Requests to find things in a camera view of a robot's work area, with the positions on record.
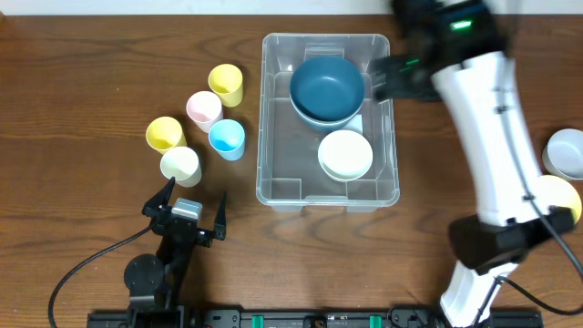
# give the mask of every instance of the dark teal bowl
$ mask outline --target dark teal bowl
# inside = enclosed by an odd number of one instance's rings
[[[290,98],[311,127],[320,131],[343,128],[363,105],[363,76],[348,60],[318,56],[293,73]]]

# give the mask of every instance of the clear plastic bin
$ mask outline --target clear plastic bin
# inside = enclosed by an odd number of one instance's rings
[[[394,140],[393,102],[372,99],[372,59],[389,55],[381,35],[270,34],[263,40],[261,113],[257,160],[257,198],[278,211],[304,206],[346,206],[349,212],[372,212],[395,204],[399,179]],[[373,165],[360,179],[330,179],[318,163],[325,132],[311,129],[290,101],[295,69],[314,56],[340,56],[355,64],[367,95],[358,115],[373,147]]]

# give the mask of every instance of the yellow cup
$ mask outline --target yellow cup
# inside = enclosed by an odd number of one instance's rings
[[[186,139],[180,123],[175,118],[156,118],[146,130],[146,141],[160,154],[178,147],[186,146]]]
[[[209,87],[223,106],[235,107],[243,100],[243,74],[234,65],[214,67],[209,74]]]

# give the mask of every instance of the green clip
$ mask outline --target green clip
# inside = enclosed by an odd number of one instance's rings
[[[251,317],[251,328],[263,328],[263,316],[253,315]]]
[[[380,315],[371,315],[370,328],[383,328],[383,317]]]

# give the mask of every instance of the yellow object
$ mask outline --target yellow object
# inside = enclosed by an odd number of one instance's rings
[[[235,107],[243,100],[243,74],[234,65],[214,67],[209,74],[209,87],[223,106]]]
[[[538,194],[548,204],[570,208],[577,223],[581,216],[581,198],[570,183],[559,177],[545,175],[538,177],[537,187]]]
[[[146,130],[146,141],[160,154],[178,147],[186,146],[186,139],[180,123],[175,118],[156,118]]]

